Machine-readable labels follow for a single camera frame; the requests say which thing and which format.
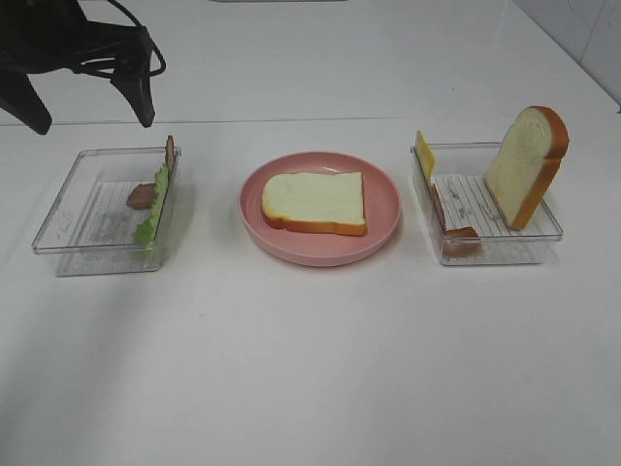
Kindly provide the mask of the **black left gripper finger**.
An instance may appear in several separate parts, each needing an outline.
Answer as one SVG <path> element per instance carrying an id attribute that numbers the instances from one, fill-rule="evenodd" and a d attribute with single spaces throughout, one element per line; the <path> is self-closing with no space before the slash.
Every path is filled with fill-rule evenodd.
<path id="1" fill-rule="evenodd" d="M 46 135 L 51 116 L 26 74 L 1 71 L 1 108 L 39 135 Z"/>
<path id="2" fill-rule="evenodd" d="M 124 96 L 144 128 L 152 126 L 155 110 L 153 107 L 149 77 L 130 78 L 114 76 L 111 84 Z"/>

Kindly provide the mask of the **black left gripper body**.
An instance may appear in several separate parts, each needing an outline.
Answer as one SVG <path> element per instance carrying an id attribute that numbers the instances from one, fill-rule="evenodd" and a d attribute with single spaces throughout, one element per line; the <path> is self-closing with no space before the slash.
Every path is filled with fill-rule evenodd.
<path id="1" fill-rule="evenodd" d="M 122 4 L 129 25 L 90 20 L 77 1 L 3 1 L 1 68 L 43 74 L 66 68 L 112 79 L 150 77 L 151 38 Z"/>

